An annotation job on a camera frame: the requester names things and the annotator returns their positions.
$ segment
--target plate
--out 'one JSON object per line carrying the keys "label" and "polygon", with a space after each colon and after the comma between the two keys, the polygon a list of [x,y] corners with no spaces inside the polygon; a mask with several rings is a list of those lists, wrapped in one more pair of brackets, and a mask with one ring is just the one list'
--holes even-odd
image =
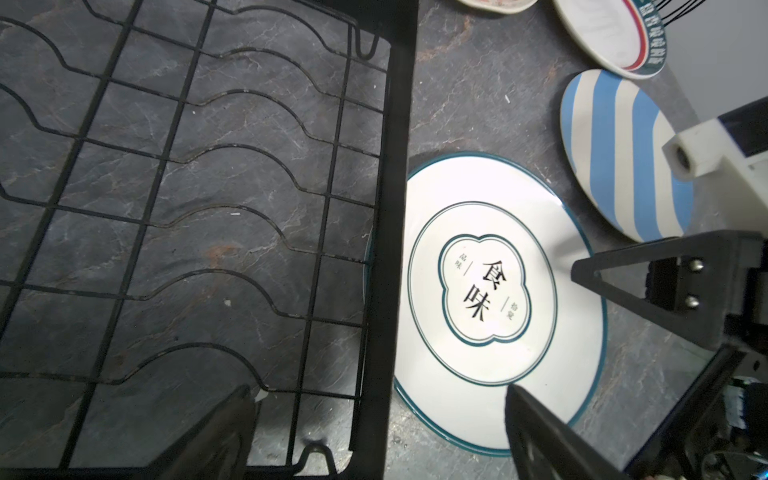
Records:
{"label": "plate", "polygon": [[554,0],[576,42],[615,74],[640,80],[667,62],[667,36],[652,0]]}
{"label": "plate", "polygon": [[510,383],[573,424],[604,355],[604,302],[570,278],[590,255],[558,197],[511,161],[461,153],[412,173],[395,363],[408,407],[483,455],[509,455]]}
{"label": "plate", "polygon": [[469,5],[473,8],[480,8],[482,10],[488,10],[490,12],[503,13],[509,15],[511,13],[522,12],[526,8],[530,7],[537,0],[459,0],[464,5]]}
{"label": "plate", "polygon": [[661,148],[674,130],[653,100],[604,70],[576,76],[563,94],[560,130],[578,183],[627,237],[679,237],[690,224],[691,182],[670,170]]}

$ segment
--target blue stripe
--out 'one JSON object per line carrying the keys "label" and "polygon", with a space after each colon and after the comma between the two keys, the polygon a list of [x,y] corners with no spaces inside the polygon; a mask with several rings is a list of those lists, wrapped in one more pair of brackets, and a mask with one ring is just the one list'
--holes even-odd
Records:
{"label": "blue stripe", "polygon": [[694,183],[681,182],[673,174],[672,201],[674,202],[674,213],[677,215],[677,222],[684,232],[688,225],[690,225],[690,215],[694,208]]}
{"label": "blue stripe", "polygon": [[565,146],[565,154],[568,156],[568,161],[571,162],[571,168],[576,171],[576,164],[574,163],[574,156],[571,153],[571,134],[573,133],[573,120],[574,120],[574,103],[576,102],[576,90],[578,84],[581,81],[581,75],[571,80],[568,84],[568,88],[565,89],[563,95],[563,103],[560,106],[560,131],[563,135],[563,145]]}
{"label": "blue stripe", "polygon": [[601,71],[592,100],[592,158],[589,188],[602,214],[616,228],[616,90],[621,78]]}
{"label": "blue stripe", "polygon": [[654,124],[659,107],[640,90],[632,106],[632,149],[634,151],[634,226],[643,241],[661,238],[656,223],[654,179]]}

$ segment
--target dish rack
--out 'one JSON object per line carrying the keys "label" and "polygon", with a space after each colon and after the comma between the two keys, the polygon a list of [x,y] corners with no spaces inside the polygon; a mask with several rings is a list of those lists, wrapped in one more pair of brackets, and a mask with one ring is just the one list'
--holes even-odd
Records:
{"label": "dish rack", "polygon": [[[327,463],[329,477],[381,478],[418,4],[53,3],[0,17],[0,475],[136,475],[246,383],[260,399],[246,477]],[[61,16],[55,34],[35,27],[46,15]],[[86,33],[67,33],[68,15]],[[93,40],[101,31],[114,41]],[[90,53],[72,61],[78,48]],[[156,64],[153,51],[178,56]],[[225,85],[230,66],[246,74]],[[232,118],[241,129],[227,131]],[[361,172],[374,191],[356,190]],[[324,420],[346,437],[313,437]]]}

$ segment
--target black chinese character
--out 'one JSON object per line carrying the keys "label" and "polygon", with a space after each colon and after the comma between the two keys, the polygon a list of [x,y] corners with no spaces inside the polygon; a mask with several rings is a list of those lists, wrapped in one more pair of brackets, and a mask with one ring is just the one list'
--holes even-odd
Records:
{"label": "black chinese character", "polygon": [[472,288],[469,289],[469,293],[467,293],[467,296],[464,298],[465,302],[477,302],[474,305],[470,305],[467,308],[473,308],[475,309],[475,312],[472,314],[472,318],[475,318],[478,313],[480,313],[480,321],[484,322],[482,319],[482,309],[488,310],[488,305],[485,305],[486,302],[488,304],[491,303],[491,300],[488,300],[488,294],[483,293],[482,298],[478,298],[480,295],[480,289],[474,285],[472,285]]}
{"label": "black chinese character", "polygon": [[486,273],[485,276],[482,277],[482,279],[492,281],[493,290],[496,290],[496,287],[500,284],[502,280],[507,280],[507,278],[504,276],[504,272],[502,271],[501,260],[499,260],[496,263],[483,263],[483,265],[491,266],[491,268],[488,269],[488,273]]}

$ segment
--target quatrefoil logo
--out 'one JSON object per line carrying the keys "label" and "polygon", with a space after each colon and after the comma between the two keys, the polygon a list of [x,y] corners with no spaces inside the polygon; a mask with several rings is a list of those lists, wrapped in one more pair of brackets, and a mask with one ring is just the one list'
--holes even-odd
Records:
{"label": "quatrefoil logo", "polygon": [[439,277],[445,321],[464,343],[509,343],[525,333],[531,301],[525,266],[498,235],[458,235],[442,248]]}

